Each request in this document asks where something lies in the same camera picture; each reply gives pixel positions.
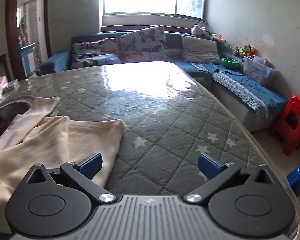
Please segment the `cream knit garment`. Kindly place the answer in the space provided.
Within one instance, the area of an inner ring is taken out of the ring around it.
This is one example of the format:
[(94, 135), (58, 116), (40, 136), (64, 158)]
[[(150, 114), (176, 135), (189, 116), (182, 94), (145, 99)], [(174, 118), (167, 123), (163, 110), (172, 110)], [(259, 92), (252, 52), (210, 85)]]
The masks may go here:
[(113, 169), (124, 123), (74, 121), (67, 116), (50, 117), (58, 96), (36, 98), (28, 111), (17, 115), (0, 137), (0, 232), (10, 233), (5, 207), (12, 193), (34, 164), (58, 168), (67, 161), (79, 163), (100, 153), (103, 166), (92, 181), (104, 186)]

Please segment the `blue plastic stool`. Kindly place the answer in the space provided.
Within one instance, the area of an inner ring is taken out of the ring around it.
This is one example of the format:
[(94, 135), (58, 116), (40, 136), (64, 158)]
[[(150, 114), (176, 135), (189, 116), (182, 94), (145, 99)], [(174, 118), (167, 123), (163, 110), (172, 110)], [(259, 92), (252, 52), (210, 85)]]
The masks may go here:
[(290, 188), (298, 197), (300, 195), (300, 163), (292, 172), (287, 175), (287, 180)]

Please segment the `red plastic stool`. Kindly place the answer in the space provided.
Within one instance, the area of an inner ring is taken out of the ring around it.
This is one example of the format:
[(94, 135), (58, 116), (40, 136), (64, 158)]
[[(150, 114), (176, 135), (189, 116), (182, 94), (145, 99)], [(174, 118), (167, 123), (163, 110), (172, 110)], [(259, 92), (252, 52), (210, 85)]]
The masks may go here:
[(293, 95), (278, 120), (273, 132), (283, 140), (283, 153), (290, 156), (300, 146), (300, 95)]

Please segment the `blue sofa blanket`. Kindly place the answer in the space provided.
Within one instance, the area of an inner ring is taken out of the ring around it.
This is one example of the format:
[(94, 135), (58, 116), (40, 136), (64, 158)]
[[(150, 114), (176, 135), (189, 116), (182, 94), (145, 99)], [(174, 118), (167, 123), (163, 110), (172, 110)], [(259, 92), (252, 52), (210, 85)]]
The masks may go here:
[(263, 87), (239, 71), (221, 64), (191, 63), (197, 70), (209, 72), (211, 79), (246, 108), (257, 114), (258, 119), (274, 116), (285, 108), (288, 99), (274, 88)]

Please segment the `black round induction cooktop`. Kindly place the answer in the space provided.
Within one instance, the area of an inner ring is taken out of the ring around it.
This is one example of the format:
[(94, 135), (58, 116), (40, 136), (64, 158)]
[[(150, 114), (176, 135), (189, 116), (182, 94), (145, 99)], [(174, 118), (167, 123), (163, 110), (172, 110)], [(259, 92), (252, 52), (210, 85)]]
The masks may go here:
[(0, 136), (10, 126), (13, 119), (18, 114), (24, 114), (30, 108), (30, 104), (26, 102), (13, 102), (0, 108)]

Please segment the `green plastic bowl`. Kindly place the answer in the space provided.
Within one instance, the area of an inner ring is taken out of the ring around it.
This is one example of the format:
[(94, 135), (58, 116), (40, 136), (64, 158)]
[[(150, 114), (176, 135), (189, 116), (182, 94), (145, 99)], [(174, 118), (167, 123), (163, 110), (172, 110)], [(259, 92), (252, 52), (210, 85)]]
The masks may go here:
[(241, 65), (237, 60), (226, 57), (221, 58), (221, 63), (224, 67), (229, 69), (238, 69)]

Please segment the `green card box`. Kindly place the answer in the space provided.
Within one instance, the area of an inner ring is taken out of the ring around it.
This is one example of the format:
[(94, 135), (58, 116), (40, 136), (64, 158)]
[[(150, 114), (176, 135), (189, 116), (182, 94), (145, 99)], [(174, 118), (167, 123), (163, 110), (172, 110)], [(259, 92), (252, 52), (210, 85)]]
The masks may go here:
[(3, 91), (4, 92), (7, 92), (7, 91), (10, 91), (10, 90), (18, 90), (19, 88), (19, 81), (18, 79), (15, 79), (13, 81), (10, 81), (4, 88), (3, 88)]

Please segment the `clear plastic storage box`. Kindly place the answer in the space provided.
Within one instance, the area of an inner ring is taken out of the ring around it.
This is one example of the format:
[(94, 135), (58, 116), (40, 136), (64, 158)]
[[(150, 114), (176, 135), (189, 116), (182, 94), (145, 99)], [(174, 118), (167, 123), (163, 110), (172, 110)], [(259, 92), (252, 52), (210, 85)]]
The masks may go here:
[(279, 71), (245, 56), (243, 74), (264, 87), (270, 87)]

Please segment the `blue corner sofa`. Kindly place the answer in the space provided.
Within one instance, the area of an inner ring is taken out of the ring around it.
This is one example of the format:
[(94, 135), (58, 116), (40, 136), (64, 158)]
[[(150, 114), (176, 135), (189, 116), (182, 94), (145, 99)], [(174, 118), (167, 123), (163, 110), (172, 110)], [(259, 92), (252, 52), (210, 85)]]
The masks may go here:
[[(111, 31), (111, 32), (101, 32), (93, 35), (78, 36), (71, 38), (71, 46), (74, 43), (80, 42), (94, 42), (102, 40), (105, 38), (118, 38), (121, 35), (127, 34), (124, 31)], [(183, 71), (194, 78), (201, 85), (207, 88), (213, 95), (221, 102), (225, 107), (228, 108), (239, 121), (251, 132), (259, 131), (261, 129), (267, 128), (275, 119), (276, 115), (268, 117), (266, 119), (258, 119), (257, 114), (252, 110), (246, 108), (237, 99), (227, 93), (225, 90), (221, 89), (220, 85), (217, 85), (213, 79), (211, 79), (211, 74), (209, 72), (200, 71), (195, 68), (191, 62), (184, 61), (181, 53), (181, 35), (183, 33), (167, 32), (166, 38), (168, 42), (168, 51), (170, 54), (169, 62), (177, 65)], [(72, 64), (72, 49), (63, 50), (57, 54), (50, 57), (48, 60), (44, 61), (37, 67), (37, 75), (45, 75), (56, 72), (62, 72), (71, 69)]]

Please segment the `flat butterfly print pillow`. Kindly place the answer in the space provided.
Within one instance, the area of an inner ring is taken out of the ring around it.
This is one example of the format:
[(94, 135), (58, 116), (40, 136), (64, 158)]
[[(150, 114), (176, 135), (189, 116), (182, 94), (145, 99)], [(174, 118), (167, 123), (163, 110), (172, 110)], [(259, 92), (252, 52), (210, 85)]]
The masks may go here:
[(114, 37), (74, 43), (71, 69), (121, 63), (118, 51), (118, 40)]

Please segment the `grey plain cushion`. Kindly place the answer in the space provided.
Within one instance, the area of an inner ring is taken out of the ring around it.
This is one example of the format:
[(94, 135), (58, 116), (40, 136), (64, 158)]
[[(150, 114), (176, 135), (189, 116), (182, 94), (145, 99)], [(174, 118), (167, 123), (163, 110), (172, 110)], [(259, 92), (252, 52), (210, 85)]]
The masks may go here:
[(221, 63), (217, 43), (203, 38), (182, 36), (183, 59), (192, 63)]

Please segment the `small colourful plush toys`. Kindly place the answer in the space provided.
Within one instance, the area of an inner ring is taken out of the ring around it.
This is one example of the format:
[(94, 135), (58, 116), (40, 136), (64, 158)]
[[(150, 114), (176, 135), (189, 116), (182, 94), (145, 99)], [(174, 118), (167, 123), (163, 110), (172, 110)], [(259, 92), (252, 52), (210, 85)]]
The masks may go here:
[(234, 48), (234, 55), (235, 56), (239, 56), (239, 57), (249, 57), (249, 58), (253, 58), (254, 57), (254, 50), (255, 47), (251, 46), (251, 45), (247, 45), (245, 44), (242, 47), (238, 47), (235, 46)]

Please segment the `blue white small cabinet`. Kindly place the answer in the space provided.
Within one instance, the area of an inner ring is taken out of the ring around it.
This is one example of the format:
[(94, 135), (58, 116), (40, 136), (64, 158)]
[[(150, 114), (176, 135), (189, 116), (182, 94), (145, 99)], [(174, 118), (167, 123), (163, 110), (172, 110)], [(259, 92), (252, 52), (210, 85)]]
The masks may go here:
[(25, 76), (28, 77), (37, 70), (36, 42), (21, 47), (20, 54)]

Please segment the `black white plush toy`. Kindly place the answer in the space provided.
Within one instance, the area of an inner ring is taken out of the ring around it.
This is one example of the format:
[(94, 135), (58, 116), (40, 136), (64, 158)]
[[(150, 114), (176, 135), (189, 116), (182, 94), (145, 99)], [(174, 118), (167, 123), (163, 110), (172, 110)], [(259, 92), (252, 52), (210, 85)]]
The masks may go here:
[(206, 27), (200, 27), (197, 24), (192, 26), (191, 34), (194, 35), (194, 36), (206, 36), (206, 37), (211, 36), (211, 33), (207, 30)]

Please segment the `upright butterfly print pillow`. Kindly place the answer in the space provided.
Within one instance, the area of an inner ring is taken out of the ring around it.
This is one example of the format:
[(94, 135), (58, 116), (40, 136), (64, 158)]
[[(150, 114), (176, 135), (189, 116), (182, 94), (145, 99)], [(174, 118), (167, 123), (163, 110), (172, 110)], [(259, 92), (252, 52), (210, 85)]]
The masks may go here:
[(127, 62), (163, 61), (170, 58), (163, 25), (136, 30), (120, 36)]

